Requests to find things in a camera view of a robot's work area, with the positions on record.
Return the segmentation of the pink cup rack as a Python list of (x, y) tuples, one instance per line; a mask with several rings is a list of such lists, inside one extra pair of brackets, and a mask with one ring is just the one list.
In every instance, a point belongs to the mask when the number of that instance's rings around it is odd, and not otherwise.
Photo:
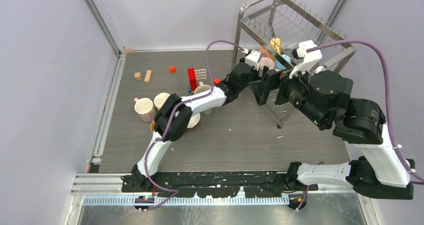
[(275, 62), (269, 57), (262, 57), (258, 65), (259, 65), (260, 71), (264, 70), (264, 66), (267, 66), (269, 70), (272, 70), (275, 68)]

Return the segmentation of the cream floral mug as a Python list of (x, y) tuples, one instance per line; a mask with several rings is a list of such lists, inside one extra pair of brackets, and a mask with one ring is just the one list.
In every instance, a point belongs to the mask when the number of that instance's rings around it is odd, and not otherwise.
[[(200, 94), (200, 93), (204, 93), (207, 91), (210, 91), (212, 89), (212, 87), (208, 84), (204, 84), (203, 82), (199, 83), (199, 86), (194, 90), (194, 95)], [(207, 109), (204, 110), (203, 112), (201, 112), (202, 115), (210, 115), (213, 112), (213, 109)]]

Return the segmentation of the dark red cup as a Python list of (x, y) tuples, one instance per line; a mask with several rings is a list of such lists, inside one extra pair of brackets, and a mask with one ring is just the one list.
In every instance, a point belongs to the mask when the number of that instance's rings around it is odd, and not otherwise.
[(187, 129), (193, 129), (200, 122), (200, 118), (201, 118), (200, 113), (193, 115), (189, 120), (189, 123), (187, 125)]

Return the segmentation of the pale yellow mug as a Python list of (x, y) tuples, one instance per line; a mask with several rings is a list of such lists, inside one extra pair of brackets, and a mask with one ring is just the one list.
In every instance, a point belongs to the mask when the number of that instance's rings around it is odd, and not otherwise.
[(153, 99), (153, 104), (158, 111), (162, 108), (169, 96), (170, 94), (167, 92), (161, 92), (155, 96), (155, 98)]

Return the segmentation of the pink faceted mug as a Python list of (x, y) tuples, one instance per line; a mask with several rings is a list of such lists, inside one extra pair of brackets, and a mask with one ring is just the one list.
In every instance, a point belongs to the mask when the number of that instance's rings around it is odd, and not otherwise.
[(147, 97), (136, 97), (134, 101), (134, 110), (139, 115), (140, 119), (146, 123), (151, 123), (157, 114), (153, 101)]

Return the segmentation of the blue patterned mug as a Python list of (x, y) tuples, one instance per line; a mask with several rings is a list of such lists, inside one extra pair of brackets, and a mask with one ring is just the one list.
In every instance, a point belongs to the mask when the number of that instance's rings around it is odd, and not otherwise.
[(155, 132), (155, 124), (156, 124), (155, 121), (152, 121), (151, 124), (150, 124), (150, 130), (151, 130), (152, 133)]

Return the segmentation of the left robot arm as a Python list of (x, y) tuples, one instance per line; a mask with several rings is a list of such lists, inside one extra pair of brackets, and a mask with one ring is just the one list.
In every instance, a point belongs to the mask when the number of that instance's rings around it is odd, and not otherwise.
[(135, 187), (141, 192), (148, 192), (153, 187), (151, 176), (158, 171), (168, 147), (186, 133), (192, 116), (233, 102), (250, 83), (261, 81), (269, 69), (241, 62), (207, 91), (186, 97), (171, 94), (153, 119), (154, 131), (142, 159), (131, 170)]

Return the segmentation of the steel dish rack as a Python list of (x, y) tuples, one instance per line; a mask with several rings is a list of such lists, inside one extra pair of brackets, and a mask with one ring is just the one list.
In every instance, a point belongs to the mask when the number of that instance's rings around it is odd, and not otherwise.
[(234, 42), (241, 47), (257, 49), (263, 46), (271, 55), (272, 38), (282, 42), (281, 54), (289, 57), (299, 43), (313, 40), (322, 45), (346, 38), (334, 29), (334, 22), (346, 0), (338, 0), (327, 19), (297, 0), (251, 0), (241, 6), (237, 16)]

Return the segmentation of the small salmon cup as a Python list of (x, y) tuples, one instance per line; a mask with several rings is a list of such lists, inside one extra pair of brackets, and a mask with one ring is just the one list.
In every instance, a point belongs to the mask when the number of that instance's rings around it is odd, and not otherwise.
[(266, 48), (260, 46), (257, 50), (261, 53), (261, 55), (263, 57), (268, 57), (269, 56), (269, 52), (267, 51)]

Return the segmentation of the light blue cup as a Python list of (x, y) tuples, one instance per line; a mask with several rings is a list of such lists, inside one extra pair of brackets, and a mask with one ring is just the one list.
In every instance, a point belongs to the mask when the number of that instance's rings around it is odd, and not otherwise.
[[(286, 54), (282, 54), (281, 55), (281, 57), (288, 63), (288, 64), (290, 64), (291, 63), (291, 58), (288, 56), (288, 55), (286, 55)], [(274, 69), (275, 70), (285, 70), (286, 69), (286, 67), (281, 63), (281, 62), (279, 62), (277, 59), (274, 61)]]

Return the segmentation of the small yellow cup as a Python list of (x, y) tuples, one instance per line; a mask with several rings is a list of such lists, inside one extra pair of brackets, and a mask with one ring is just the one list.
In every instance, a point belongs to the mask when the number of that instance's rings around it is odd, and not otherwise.
[(274, 37), (269, 41), (269, 46), (272, 47), (278, 54), (281, 54), (283, 43), (280, 38)]

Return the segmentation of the red duplo block tower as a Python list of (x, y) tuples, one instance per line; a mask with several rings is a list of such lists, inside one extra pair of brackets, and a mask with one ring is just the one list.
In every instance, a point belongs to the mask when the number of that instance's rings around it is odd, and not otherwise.
[(197, 76), (194, 68), (187, 69), (188, 81), (192, 92), (198, 87)]

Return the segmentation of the orange cube far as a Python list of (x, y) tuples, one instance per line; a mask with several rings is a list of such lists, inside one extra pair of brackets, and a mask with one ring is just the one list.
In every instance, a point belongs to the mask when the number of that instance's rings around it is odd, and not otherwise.
[(169, 67), (169, 71), (171, 72), (171, 73), (175, 73), (176, 72), (176, 67), (175, 66), (170, 66)]

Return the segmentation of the tan wooden block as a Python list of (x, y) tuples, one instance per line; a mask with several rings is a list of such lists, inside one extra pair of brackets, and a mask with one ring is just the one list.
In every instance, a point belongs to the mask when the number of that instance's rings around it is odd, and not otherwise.
[(149, 83), (152, 77), (152, 70), (148, 69), (145, 73), (144, 82)]

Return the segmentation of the small tan wooden cube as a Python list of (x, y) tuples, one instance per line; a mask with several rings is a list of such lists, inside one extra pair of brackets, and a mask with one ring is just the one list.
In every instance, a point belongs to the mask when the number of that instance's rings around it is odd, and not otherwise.
[(143, 79), (142, 73), (141, 72), (135, 72), (134, 73), (134, 79), (136, 81), (141, 81)]

